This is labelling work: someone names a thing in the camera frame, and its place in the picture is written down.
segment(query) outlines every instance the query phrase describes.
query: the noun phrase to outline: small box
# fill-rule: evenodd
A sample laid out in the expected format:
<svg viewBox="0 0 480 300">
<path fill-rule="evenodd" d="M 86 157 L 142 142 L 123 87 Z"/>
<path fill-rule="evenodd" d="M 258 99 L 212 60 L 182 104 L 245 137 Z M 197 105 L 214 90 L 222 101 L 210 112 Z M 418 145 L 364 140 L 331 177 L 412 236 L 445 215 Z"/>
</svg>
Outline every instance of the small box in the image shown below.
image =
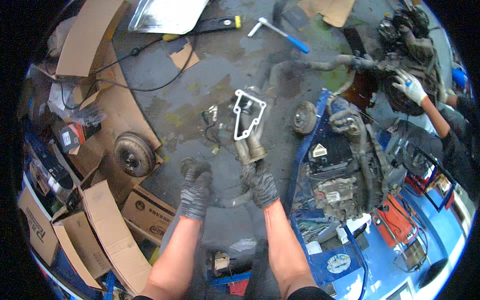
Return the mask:
<svg viewBox="0 0 480 300">
<path fill-rule="evenodd" d="M 139 185 L 130 192 L 121 211 L 122 216 L 135 225 L 130 226 L 131 229 L 157 245 L 161 244 L 175 213 L 175 208 Z"/>
<path fill-rule="evenodd" d="M 63 151 L 68 152 L 85 142 L 86 139 L 99 132 L 102 124 L 97 126 L 82 126 L 78 123 L 71 123 L 60 130 L 60 143 Z"/>
<path fill-rule="evenodd" d="M 18 207 L 25 213 L 30 227 L 30 244 L 49 266 L 52 265 L 57 252 L 58 240 L 49 219 L 35 201 L 28 188 L 25 188 Z"/>
</svg>

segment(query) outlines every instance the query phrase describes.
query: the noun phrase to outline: metal bracket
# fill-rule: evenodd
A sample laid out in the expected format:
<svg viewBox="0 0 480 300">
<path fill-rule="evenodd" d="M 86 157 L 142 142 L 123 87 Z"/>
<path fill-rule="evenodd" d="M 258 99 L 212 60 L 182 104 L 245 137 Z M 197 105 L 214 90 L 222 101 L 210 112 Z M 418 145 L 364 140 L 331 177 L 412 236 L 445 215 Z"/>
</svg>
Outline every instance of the metal bracket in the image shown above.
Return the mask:
<svg viewBox="0 0 480 300">
<path fill-rule="evenodd" d="M 240 140 L 243 140 L 243 139 L 249 137 L 250 132 L 252 132 L 253 127 L 260 123 L 260 119 L 262 118 L 262 115 L 264 113 L 265 107 L 267 106 L 267 103 L 258 99 L 258 98 L 256 98 L 256 97 L 254 97 L 254 96 L 252 96 L 252 95 L 249 95 L 249 94 L 245 93 L 245 91 L 243 91 L 243 90 L 236 90 L 235 91 L 235 96 L 237 96 L 237 102 L 235 102 L 235 106 L 233 107 L 233 112 L 237 115 L 237 120 L 235 121 L 235 131 L 233 133 L 233 139 L 235 141 L 240 141 Z M 248 129 L 244 130 L 242 132 L 241 136 L 238 136 L 239 135 L 240 114 L 241 114 L 241 107 L 239 106 L 239 103 L 240 103 L 240 99 L 243 96 L 247 97 L 249 100 L 251 100 L 253 102 L 256 102 L 260 106 L 260 113 L 258 114 L 257 118 L 254 118 L 252 120 Z"/>
</svg>

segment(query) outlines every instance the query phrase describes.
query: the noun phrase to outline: warning sticker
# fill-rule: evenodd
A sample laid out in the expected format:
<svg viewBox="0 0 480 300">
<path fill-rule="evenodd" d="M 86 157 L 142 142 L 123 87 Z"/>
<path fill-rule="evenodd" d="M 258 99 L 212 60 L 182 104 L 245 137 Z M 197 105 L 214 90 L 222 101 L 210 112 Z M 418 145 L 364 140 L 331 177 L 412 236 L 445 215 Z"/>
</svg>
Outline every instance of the warning sticker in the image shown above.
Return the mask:
<svg viewBox="0 0 480 300">
<path fill-rule="evenodd" d="M 63 144 L 65 146 L 68 146 L 72 143 L 72 141 L 70 140 L 70 134 L 68 132 L 64 132 L 62 133 L 62 138 L 63 138 Z"/>
<path fill-rule="evenodd" d="M 319 157 L 327 155 L 327 148 L 323 147 L 322 144 L 317 144 L 315 149 L 312 151 L 313 157 Z"/>
</svg>

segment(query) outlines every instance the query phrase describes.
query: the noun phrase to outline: gray work glove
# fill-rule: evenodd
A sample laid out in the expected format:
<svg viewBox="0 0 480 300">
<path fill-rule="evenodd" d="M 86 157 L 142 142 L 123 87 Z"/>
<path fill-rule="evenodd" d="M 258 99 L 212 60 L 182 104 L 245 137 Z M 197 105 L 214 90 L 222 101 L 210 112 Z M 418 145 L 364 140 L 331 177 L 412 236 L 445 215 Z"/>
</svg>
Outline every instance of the gray work glove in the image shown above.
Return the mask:
<svg viewBox="0 0 480 300">
<path fill-rule="evenodd" d="M 193 161 L 185 174 L 180 198 L 180 216 L 200 223 L 205 221 L 211 197 L 212 169 L 210 164 Z"/>
<path fill-rule="evenodd" d="M 267 208 L 279 198 L 273 176 L 263 160 L 256 168 L 255 163 L 242 166 L 240 179 L 253 190 L 253 202 L 259 208 Z"/>
</svg>

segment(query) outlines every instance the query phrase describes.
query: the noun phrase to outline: wrench with blue handle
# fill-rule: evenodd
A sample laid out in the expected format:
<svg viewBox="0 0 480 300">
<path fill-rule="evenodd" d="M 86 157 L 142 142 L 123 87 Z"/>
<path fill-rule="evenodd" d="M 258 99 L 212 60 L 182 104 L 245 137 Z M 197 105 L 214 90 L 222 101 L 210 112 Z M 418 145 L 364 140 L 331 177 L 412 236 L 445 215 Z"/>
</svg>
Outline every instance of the wrench with blue handle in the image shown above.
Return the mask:
<svg viewBox="0 0 480 300">
<path fill-rule="evenodd" d="M 308 50 L 307 46 L 305 46 L 304 44 L 302 44 L 302 42 L 300 42 L 299 40 L 297 40 L 296 38 L 294 38 L 293 36 L 289 36 L 288 34 L 286 34 L 285 32 L 281 31 L 280 29 L 276 28 L 275 26 L 273 26 L 272 24 L 269 23 L 269 21 L 267 19 L 265 19 L 264 17 L 261 17 L 258 19 L 258 23 L 257 25 L 255 25 L 255 27 L 248 33 L 248 36 L 253 36 L 255 34 L 255 32 L 258 30 L 258 28 L 260 28 L 262 25 L 265 25 L 271 29 L 273 29 L 274 31 L 280 33 L 281 35 L 283 35 L 284 37 L 287 38 L 288 41 L 290 41 L 290 43 L 292 43 L 295 47 L 297 47 L 298 49 L 300 49 L 303 53 L 308 53 L 310 52 L 310 50 Z"/>
</svg>

